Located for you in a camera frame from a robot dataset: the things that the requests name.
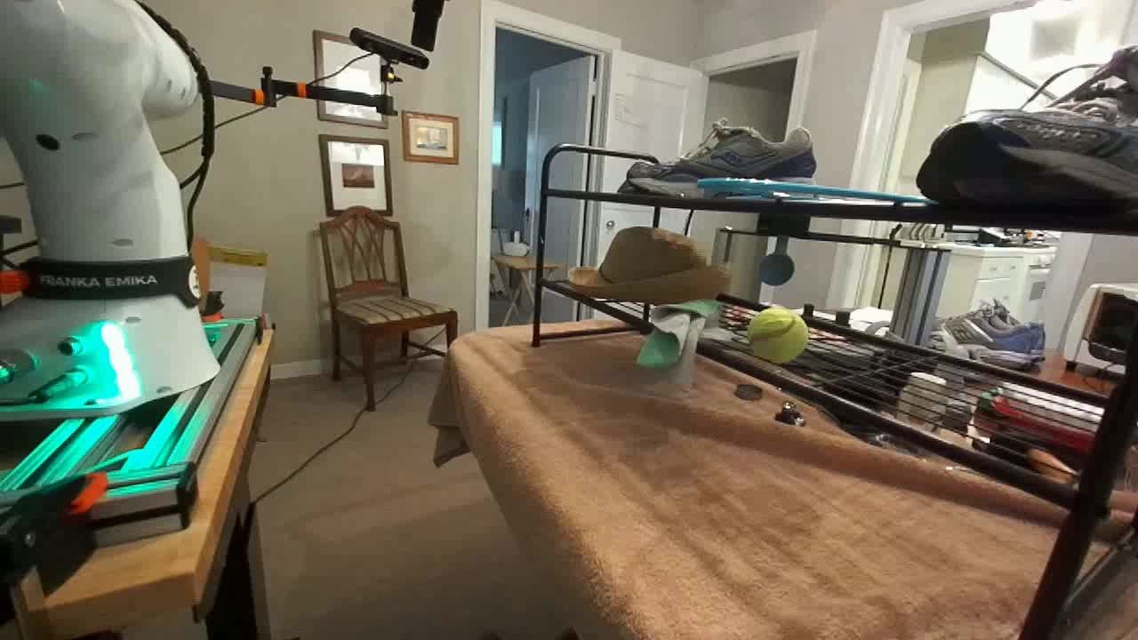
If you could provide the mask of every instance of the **metal shoe rack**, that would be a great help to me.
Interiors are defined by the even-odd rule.
[[[605,160],[643,160],[657,164],[646,154],[622,154],[622,148],[591,148],[591,146],[556,146],[543,157],[540,172],[540,218],[539,218],[539,276],[533,276],[533,347],[553,338],[584,338],[599,332],[560,332],[543,336],[540,324],[540,294],[556,293],[578,300],[591,308],[600,308],[622,319],[630,332],[650,332],[650,305],[614,305],[600,300],[587,300],[572,293],[567,281],[548,281],[543,254],[548,254],[548,211],[553,200],[578,200],[599,208],[643,208],[650,212],[650,228],[662,225],[664,211],[715,211],[715,212],[740,212],[760,218],[765,228],[785,240],[812,240],[812,225],[818,218],[830,219],[897,219],[897,225],[1007,225],[1007,228],[1045,228],[1045,232],[1097,232],[1097,234],[1138,234],[1138,212],[1119,211],[987,211],[987,208],[862,208],[862,204],[809,204],[809,200],[664,200],[664,194],[620,194],[620,191],[580,191],[580,189],[553,189],[556,164],[591,164],[594,172]],[[823,241],[862,241],[862,244],[885,244],[882,240],[859,240],[859,234],[827,234]],[[949,359],[927,347],[914,347],[904,343],[875,338],[849,332],[847,324],[823,319],[809,308],[809,324],[816,328],[816,344],[795,365],[772,365],[746,354],[738,343],[702,343],[702,354],[727,363],[740,375],[760,377],[791,395],[818,402],[847,428],[854,439],[870,445],[897,445],[914,454],[940,454],[994,479],[1002,479],[1019,491],[1045,499],[1067,507],[1067,518],[1057,532],[1052,554],[1039,580],[1034,601],[1021,627],[1021,635],[1042,640],[1067,628],[1067,622],[1085,612],[1097,594],[1118,577],[1118,569],[1134,554],[1138,517],[1132,528],[1113,541],[1113,549],[1085,569],[1090,551],[1097,544],[1098,523],[1111,511],[1113,487],[1127,467],[1127,453],[1138,432],[1138,336],[1134,347],[1127,351],[1127,375],[1103,402],[1090,392],[1072,392],[1061,385],[1045,385],[1027,375],[996,371],[987,363]],[[908,418],[901,407],[901,386],[914,371],[937,371],[953,385],[953,400],[994,400],[998,392],[1027,395],[1027,418],[1039,428],[1057,428],[1067,439],[1080,441],[1077,477],[1057,479],[1039,468],[1023,468],[1007,454],[975,453],[964,439],[943,439],[927,428]]]

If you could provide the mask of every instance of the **gray sneaker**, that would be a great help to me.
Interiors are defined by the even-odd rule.
[[[1138,204],[1138,50],[1118,50],[1042,110],[981,110],[948,129],[918,184],[927,200],[987,208]]]
[[[795,129],[782,142],[746,126],[720,121],[702,148],[681,164],[633,164],[622,191],[704,194],[696,177],[812,177],[816,142]]]
[[[964,317],[948,317],[927,347],[1033,371],[1045,351],[1045,328],[1021,324],[1007,313],[1007,305],[994,301]]]

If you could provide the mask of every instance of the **tennis ball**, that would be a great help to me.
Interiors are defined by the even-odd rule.
[[[750,317],[746,324],[750,354],[767,363],[791,363],[809,351],[812,328],[802,313],[772,305]]]

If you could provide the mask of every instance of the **wooden chair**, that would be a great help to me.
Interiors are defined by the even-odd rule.
[[[344,363],[357,365],[342,344],[342,336],[357,332],[368,409],[374,409],[379,343],[401,338],[401,354],[412,344],[408,332],[444,328],[456,343],[459,313],[408,294],[401,234],[392,218],[337,212],[319,225],[319,249],[332,301],[332,379],[342,379]]]

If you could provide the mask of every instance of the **workbench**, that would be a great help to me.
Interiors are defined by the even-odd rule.
[[[98,549],[53,594],[25,580],[22,633],[34,640],[120,633],[182,614],[209,635],[268,635],[250,458],[268,400],[273,332],[254,344],[198,467],[198,499],[182,532]]]

